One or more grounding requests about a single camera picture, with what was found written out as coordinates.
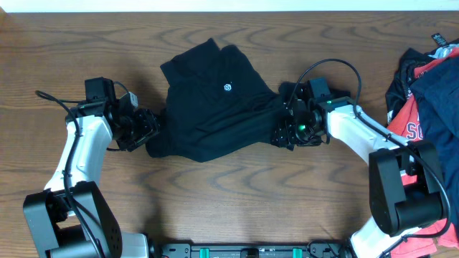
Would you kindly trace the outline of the black polo shirt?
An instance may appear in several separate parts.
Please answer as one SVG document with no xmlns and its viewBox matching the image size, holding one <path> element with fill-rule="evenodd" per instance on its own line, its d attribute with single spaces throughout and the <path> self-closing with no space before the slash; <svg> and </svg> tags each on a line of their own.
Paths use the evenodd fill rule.
<svg viewBox="0 0 459 258">
<path fill-rule="evenodd" d="M 213 39 L 161 65 L 169 88 L 161 131 L 146 143 L 152 158 L 206 162 L 253 143 L 270 143 L 285 115 L 273 92 L 235 45 Z"/>
</svg>

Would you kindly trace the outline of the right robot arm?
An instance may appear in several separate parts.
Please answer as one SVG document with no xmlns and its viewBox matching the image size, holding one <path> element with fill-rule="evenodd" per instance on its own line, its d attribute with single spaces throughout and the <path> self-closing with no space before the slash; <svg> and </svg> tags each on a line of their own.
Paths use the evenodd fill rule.
<svg viewBox="0 0 459 258">
<path fill-rule="evenodd" d="M 286 113 L 273 145 L 293 150 L 334 138 L 369 169 L 371 218 L 343 244 L 310 242 L 306 249 L 312 257 L 389 257 L 402 242 L 433 238 L 420 230 L 437 221 L 445 220 L 439 234 L 448 230 L 450 203 L 433 144 L 391 133 L 365 114 L 349 92 L 329 88 L 323 78 L 284 82 L 279 92 Z"/>
</svg>

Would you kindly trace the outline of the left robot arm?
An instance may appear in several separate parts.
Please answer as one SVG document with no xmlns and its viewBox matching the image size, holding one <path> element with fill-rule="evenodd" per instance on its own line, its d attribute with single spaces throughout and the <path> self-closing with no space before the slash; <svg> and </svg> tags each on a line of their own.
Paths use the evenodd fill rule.
<svg viewBox="0 0 459 258">
<path fill-rule="evenodd" d="M 85 81 L 85 99 L 68 107 L 42 91 L 37 96 L 66 112 L 67 140 L 60 162 L 44 189 L 28 195 L 23 212 L 40 257 L 153 257 L 142 233 L 120 229 L 100 189 L 105 154 L 115 141 L 132 152 L 161 130 L 158 117 L 138 106 L 129 90 L 117 97 L 116 83 L 96 77 Z"/>
</svg>

